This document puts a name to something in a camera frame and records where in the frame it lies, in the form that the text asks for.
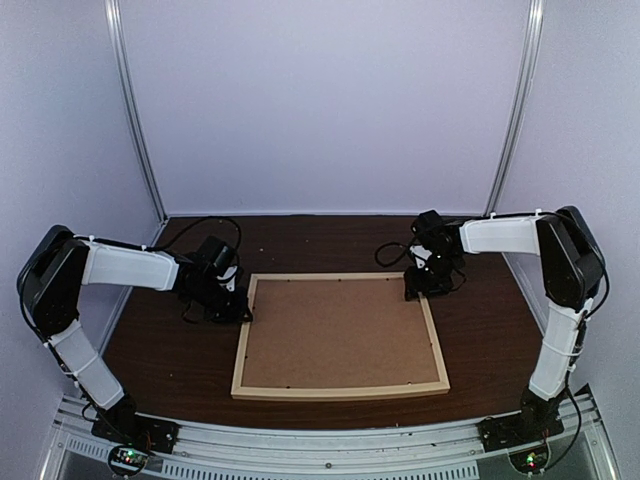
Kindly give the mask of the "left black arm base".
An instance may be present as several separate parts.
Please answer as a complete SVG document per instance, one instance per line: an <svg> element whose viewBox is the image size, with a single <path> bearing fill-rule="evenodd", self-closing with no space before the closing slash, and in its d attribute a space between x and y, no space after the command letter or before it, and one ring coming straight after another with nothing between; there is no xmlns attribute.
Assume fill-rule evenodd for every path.
<svg viewBox="0 0 640 480"><path fill-rule="evenodd" d="M91 428L95 437L133 446L145 452L171 454L177 440L177 423L137 412L134 399L125 394L113 407L99 409Z"/></svg>

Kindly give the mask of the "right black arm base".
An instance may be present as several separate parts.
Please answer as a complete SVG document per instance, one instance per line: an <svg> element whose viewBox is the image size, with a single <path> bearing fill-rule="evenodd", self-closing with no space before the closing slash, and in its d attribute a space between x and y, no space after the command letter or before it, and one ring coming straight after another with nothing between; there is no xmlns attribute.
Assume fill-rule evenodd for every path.
<svg viewBox="0 0 640 480"><path fill-rule="evenodd" d="M564 391L544 400L525 388L517 413L502 417L486 417L477 424L485 452L509 449L564 432L559 407L566 398Z"/></svg>

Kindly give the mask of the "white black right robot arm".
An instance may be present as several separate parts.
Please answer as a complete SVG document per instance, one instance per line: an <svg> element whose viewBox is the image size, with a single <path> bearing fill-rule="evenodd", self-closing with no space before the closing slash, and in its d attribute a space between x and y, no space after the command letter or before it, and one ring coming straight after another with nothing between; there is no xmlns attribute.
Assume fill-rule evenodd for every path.
<svg viewBox="0 0 640 480"><path fill-rule="evenodd" d="M519 440L535 440L551 424L551 413L580 357L587 324L600 304L595 297L608 283L606 263L580 211L574 206L528 214L490 214L471 220L444 220L436 211L411 225L405 254L413 264L404 273L406 300L457 290L465 256L516 253L539 258L548 318L539 357L522 397L512 430Z"/></svg>

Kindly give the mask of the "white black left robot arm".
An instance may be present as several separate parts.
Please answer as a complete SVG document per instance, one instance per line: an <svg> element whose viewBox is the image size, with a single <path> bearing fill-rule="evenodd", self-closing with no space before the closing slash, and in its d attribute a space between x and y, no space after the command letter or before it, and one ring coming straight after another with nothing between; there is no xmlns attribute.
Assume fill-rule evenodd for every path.
<svg viewBox="0 0 640 480"><path fill-rule="evenodd" d="M169 245L132 245L55 225L23 266L16 288L25 322L88 397L98 422L121 443L137 442L144 424L81 326L81 288L117 285L171 292L187 306L201 306L207 322L250 322L248 293L238 284L243 273L238 249L209 236L196 251L177 254Z"/></svg>

